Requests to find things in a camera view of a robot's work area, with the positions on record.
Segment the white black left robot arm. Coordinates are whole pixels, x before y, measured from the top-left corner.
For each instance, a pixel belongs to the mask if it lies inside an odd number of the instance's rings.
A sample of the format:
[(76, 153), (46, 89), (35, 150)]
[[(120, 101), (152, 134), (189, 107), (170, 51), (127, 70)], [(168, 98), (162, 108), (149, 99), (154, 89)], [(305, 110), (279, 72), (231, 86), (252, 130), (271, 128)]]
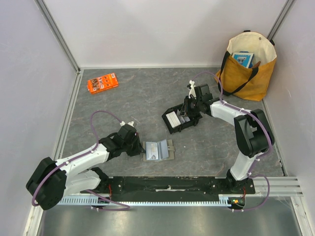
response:
[(122, 153), (136, 156), (144, 152), (134, 123), (122, 122), (118, 132), (100, 139), (84, 151), (56, 161), (50, 157), (42, 159), (28, 180), (26, 189), (32, 195), (34, 206), (49, 210), (71, 194), (86, 190), (105, 192), (108, 176), (97, 165)]

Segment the white card stack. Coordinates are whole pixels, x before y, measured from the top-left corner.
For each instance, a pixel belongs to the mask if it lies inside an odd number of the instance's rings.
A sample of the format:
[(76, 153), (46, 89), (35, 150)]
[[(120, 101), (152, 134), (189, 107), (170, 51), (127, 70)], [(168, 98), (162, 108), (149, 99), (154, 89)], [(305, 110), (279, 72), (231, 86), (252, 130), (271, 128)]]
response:
[(167, 120), (170, 123), (172, 128), (175, 128), (175, 127), (181, 125), (181, 122), (174, 111), (167, 113), (166, 118), (167, 118)]

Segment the blue book in bag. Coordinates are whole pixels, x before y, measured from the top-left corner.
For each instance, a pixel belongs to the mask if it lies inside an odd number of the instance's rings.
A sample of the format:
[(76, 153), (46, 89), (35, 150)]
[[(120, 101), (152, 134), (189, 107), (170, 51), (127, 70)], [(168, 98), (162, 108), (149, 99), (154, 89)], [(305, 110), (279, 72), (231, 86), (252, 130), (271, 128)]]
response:
[(234, 52), (232, 57), (243, 67), (252, 68), (253, 67), (253, 58), (254, 53), (250, 53), (247, 51)]

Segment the white VIP card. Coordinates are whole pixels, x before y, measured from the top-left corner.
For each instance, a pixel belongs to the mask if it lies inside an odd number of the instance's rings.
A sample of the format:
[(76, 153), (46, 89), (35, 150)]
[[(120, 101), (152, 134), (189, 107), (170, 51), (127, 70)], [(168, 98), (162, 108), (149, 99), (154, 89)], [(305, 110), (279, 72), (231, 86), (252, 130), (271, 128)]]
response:
[(179, 116), (179, 121), (180, 121), (181, 124), (184, 124), (186, 122), (189, 122), (190, 118), (187, 117), (187, 116)]

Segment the black card tray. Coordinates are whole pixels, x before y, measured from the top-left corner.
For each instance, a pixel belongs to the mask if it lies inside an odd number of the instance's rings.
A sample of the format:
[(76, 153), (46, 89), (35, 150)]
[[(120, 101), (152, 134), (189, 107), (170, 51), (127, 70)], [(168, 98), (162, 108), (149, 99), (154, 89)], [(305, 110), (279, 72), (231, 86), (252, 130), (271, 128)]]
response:
[(161, 116), (170, 134), (181, 132), (191, 126), (196, 126), (202, 118), (200, 113), (189, 116), (180, 116), (182, 108), (183, 104), (171, 107)]

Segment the orange card box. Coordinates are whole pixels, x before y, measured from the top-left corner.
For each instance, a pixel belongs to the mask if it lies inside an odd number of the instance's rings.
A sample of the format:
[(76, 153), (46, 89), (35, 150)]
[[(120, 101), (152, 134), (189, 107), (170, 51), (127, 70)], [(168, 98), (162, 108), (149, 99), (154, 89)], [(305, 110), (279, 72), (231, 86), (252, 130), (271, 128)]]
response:
[(90, 94), (97, 94), (119, 86), (115, 73), (99, 76), (87, 81), (87, 89)]

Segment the yellow canvas tote bag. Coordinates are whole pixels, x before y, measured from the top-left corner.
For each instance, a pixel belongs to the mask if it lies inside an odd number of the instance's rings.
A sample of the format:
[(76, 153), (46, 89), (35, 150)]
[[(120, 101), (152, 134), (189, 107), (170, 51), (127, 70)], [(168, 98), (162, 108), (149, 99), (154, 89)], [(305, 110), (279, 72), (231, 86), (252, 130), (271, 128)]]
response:
[[(253, 67), (242, 66), (232, 54), (253, 53)], [(254, 31), (244, 31), (231, 38), (216, 80), (225, 96), (235, 95), (244, 100), (261, 101), (266, 93), (277, 61), (274, 42)]]

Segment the beige leather card holder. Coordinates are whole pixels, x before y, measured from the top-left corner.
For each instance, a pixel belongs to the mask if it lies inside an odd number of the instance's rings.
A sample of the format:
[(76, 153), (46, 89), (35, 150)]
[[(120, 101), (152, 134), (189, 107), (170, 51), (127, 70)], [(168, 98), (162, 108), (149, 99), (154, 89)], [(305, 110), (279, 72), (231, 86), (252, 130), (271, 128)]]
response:
[(160, 161), (169, 161), (169, 160), (174, 160), (175, 159), (175, 147), (173, 144), (172, 140), (167, 140), (164, 139), (160, 142), (160, 155), (161, 155), (161, 160), (159, 161), (146, 161), (145, 160), (145, 156), (146, 156), (146, 152), (143, 154), (143, 161), (145, 162), (160, 162)]

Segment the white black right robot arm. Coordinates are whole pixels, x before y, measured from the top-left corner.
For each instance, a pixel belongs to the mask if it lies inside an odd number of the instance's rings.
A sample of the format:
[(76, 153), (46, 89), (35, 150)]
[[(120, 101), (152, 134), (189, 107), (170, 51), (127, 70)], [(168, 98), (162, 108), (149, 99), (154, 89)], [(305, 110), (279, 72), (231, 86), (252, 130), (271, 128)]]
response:
[(230, 193), (238, 193), (248, 181), (253, 164), (273, 146), (274, 137), (266, 116), (261, 109), (246, 110), (213, 98), (207, 84), (196, 86), (190, 80), (187, 87), (189, 94), (181, 115), (192, 117), (202, 112), (234, 126), (239, 154), (226, 174), (225, 187)]

